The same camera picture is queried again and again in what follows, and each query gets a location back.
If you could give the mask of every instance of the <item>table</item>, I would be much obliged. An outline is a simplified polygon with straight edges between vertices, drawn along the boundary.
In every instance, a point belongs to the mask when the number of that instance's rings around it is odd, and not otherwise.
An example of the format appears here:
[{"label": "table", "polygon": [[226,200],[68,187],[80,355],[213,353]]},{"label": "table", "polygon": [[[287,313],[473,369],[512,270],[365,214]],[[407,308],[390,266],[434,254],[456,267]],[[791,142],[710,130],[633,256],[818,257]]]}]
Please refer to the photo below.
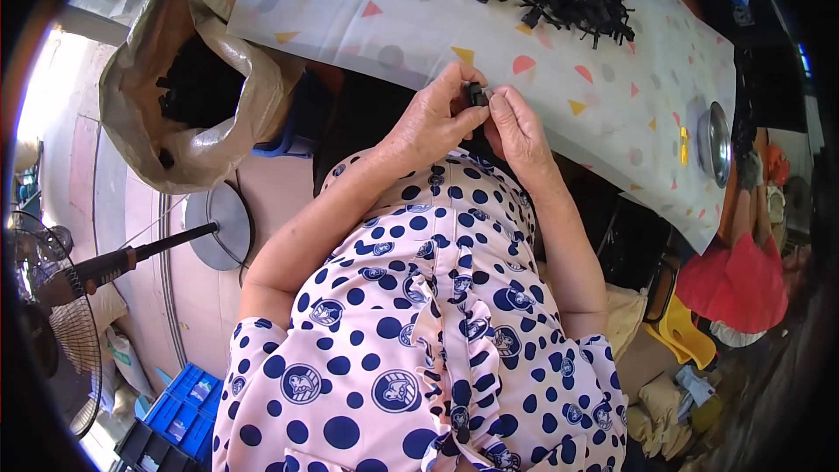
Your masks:
[{"label": "table", "polygon": [[[449,60],[519,88],[551,147],[667,219],[702,252],[724,200],[694,133],[711,101],[733,117],[733,46],[681,0],[626,0],[634,44],[520,22],[516,0],[237,0],[228,31],[421,89]],[[689,158],[679,160],[680,129]]]}]

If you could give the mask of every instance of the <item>hand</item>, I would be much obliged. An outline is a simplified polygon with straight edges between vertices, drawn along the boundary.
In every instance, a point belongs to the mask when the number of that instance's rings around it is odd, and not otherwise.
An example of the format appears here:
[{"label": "hand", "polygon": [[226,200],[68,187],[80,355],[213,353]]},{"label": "hand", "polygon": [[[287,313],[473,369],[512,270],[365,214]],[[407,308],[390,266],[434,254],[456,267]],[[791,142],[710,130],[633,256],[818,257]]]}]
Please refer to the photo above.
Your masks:
[{"label": "hand", "polygon": [[484,125],[492,151],[507,161],[519,183],[531,196],[561,182],[560,169],[551,155],[539,117],[513,86],[492,90],[489,98],[491,118]]},{"label": "hand", "polygon": [[388,167],[400,176],[407,175],[440,160],[464,138],[471,138],[472,130],[489,117],[489,109],[473,106],[454,115],[452,107],[457,104],[465,81],[487,86],[481,72],[455,61],[414,95],[393,130],[376,146]]}]

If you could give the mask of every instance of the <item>red shirt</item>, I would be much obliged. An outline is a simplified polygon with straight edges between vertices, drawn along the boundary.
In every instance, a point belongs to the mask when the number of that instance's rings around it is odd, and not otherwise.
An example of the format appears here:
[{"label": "red shirt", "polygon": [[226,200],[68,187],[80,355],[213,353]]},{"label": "red shirt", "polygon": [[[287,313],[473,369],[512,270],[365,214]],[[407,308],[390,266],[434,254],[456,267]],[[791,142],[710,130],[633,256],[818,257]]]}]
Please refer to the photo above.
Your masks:
[{"label": "red shirt", "polygon": [[774,240],[761,250],[750,235],[733,248],[714,240],[705,254],[679,271],[676,295],[701,317],[723,321],[743,333],[759,333],[780,323],[787,309],[783,268]]}]

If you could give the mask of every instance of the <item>woman's right hand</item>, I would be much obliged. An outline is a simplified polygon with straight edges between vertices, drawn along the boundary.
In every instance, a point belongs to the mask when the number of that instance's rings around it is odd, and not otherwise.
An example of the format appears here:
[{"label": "woman's right hand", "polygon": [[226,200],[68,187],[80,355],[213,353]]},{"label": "woman's right hand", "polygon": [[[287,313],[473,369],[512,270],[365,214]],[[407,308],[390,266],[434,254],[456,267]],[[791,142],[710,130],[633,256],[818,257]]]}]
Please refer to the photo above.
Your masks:
[{"label": "woman's right hand", "polygon": [[509,163],[531,198],[555,191],[556,184],[562,183],[559,167],[542,122],[519,90],[513,86],[492,89],[489,112],[484,134],[495,155]]}]

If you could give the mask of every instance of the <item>glove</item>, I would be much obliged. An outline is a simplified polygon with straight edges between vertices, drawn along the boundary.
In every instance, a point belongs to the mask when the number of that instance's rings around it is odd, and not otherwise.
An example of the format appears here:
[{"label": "glove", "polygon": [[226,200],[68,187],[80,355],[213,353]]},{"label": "glove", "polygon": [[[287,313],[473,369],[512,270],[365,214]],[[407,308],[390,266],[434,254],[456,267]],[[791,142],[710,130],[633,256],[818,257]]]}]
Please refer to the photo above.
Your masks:
[{"label": "glove", "polygon": [[763,161],[760,160],[760,153],[751,150],[749,156],[743,161],[742,167],[738,169],[740,188],[751,192],[755,187],[763,184]]}]

